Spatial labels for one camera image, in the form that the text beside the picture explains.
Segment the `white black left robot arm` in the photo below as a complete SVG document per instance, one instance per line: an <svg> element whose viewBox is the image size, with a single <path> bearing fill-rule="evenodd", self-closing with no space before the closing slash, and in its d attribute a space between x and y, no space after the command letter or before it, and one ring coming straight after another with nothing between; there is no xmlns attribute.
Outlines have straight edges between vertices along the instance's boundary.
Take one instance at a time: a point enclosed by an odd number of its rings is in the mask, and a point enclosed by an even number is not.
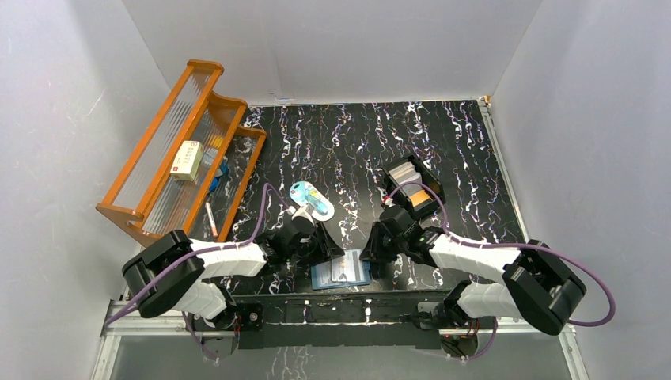
<svg viewBox="0 0 671 380"><path fill-rule="evenodd" d="M344 254L322 222L297 212L279 228L244 242L198 241L182 230L170 231L131 258L122 275L132 295L129 306L141 317L178 310L227 329L237 310L232 297L210 279L257 277L292 260L316 265Z"/></svg>

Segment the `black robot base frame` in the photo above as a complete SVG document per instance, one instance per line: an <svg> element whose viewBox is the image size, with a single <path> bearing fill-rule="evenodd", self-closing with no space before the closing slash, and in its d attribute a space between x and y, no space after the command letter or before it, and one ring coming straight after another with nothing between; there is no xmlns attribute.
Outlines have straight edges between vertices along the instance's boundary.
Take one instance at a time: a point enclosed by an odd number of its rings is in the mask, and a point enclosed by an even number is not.
<svg viewBox="0 0 671 380"><path fill-rule="evenodd" d="M240 294L225 322L188 315L202 343L215 349L229 338L232 350L313 347L404 346L443 350L457 358L487 345L493 318L456 324L444 310L446 291L373 291Z"/></svg>

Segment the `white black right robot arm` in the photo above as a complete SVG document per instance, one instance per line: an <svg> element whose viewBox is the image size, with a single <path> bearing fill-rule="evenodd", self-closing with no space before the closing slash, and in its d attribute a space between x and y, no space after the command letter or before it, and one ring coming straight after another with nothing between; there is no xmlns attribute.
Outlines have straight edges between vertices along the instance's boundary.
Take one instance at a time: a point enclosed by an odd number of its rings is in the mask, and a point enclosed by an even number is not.
<svg viewBox="0 0 671 380"><path fill-rule="evenodd" d="M391 206L371 228L361 259L391 263L403 254L418 264L456 269L487 283L459 282L434 310L420 316L467 327L482 317L523 319L557 335L586 295L585 284L548 247L492 245L422 227L400 206Z"/></svg>

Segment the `blue leather card holder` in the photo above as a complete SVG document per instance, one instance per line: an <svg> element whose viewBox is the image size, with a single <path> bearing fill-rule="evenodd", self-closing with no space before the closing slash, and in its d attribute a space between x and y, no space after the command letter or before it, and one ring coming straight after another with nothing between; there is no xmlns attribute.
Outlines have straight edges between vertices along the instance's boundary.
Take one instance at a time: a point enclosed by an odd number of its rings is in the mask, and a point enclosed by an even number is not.
<svg viewBox="0 0 671 380"><path fill-rule="evenodd" d="M370 263L360 259L361 249L348 249L343 256L311 267L312 289L336 289L370 285Z"/></svg>

